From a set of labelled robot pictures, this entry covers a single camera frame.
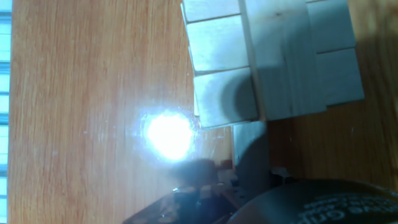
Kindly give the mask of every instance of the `small block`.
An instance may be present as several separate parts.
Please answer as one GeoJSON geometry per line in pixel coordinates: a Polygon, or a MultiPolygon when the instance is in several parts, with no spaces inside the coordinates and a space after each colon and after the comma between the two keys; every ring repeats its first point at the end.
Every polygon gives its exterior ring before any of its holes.
{"type": "Polygon", "coordinates": [[[258,118],[250,68],[201,75],[193,84],[203,129],[258,118]]]}
{"type": "Polygon", "coordinates": [[[238,0],[183,0],[183,6],[188,23],[240,13],[238,0]]]}
{"type": "Polygon", "coordinates": [[[317,65],[328,106],[364,99],[355,49],[318,54],[317,65]]]}
{"type": "Polygon", "coordinates": [[[188,24],[187,34],[196,72],[217,72],[249,65],[241,16],[188,24]]]}
{"type": "Polygon", "coordinates": [[[307,4],[316,53],[355,47],[355,35],[347,0],[325,0],[307,4]]]}

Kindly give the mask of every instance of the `window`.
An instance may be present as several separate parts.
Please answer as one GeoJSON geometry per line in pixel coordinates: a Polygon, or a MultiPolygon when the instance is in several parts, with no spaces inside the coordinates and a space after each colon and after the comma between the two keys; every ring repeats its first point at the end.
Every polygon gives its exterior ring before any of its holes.
{"type": "Polygon", "coordinates": [[[7,223],[11,10],[12,0],[0,0],[0,223],[7,223]]]}

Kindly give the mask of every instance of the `white block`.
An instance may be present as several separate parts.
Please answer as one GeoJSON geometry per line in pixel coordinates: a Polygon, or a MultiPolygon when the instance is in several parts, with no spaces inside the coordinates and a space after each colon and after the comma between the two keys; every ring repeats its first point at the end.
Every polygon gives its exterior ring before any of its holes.
{"type": "Polygon", "coordinates": [[[316,1],[307,7],[316,53],[355,47],[347,0],[316,1]]]}
{"type": "Polygon", "coordinates": [[[193,79],[203,129],[257,120],[249,68],[193,79]]]}
{"type": "Polygon", "coordinates": [[[355,49],[318,54],[317,64],[328,106],[364,98],[355,49]]]}
{"type": "Polygon", "coordinates": [[[239,14],[238,0],[183,0],[188,23],[239,14]]]}
{"type": "Polygon", "coordinates": [[[187,25],[193,67],[216,72],[249,65],[241,16],[187,25]]]}
{"type": "Polygon", "coordinates": [[[246,0],[246,11],[266,118],[325,111],[306,3],[246,0]]]}

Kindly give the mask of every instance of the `dark object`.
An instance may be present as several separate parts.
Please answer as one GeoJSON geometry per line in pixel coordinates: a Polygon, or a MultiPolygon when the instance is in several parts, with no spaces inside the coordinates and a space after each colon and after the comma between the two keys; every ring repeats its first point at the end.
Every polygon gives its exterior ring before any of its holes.
{"type": "Polygon", "coordinates": [[[271,169],[275,187],[248,202],[233,170],[218,172],[219,182],[185,187],[158,200],[124,224],[312,224],[398,221],[394,192],[344,180],[294,180],[284,168],[271,169]]]}

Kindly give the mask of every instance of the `wooden surface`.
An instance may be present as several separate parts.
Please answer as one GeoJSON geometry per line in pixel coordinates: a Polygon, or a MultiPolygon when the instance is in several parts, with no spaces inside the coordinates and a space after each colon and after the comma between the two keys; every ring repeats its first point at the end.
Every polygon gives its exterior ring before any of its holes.
{"type": "MultiPolygon", "coordinates": [[[[190,121],[187,160],[231,158],[230,130],[193,118],[179,4],[14,0],[9,223],[121,223],[170,192],[146,136],[162,114],[190,121]]],[[[366,100],[269,123],[271,164],[398,189],[398,3],[349,7],[366,100]]]]}

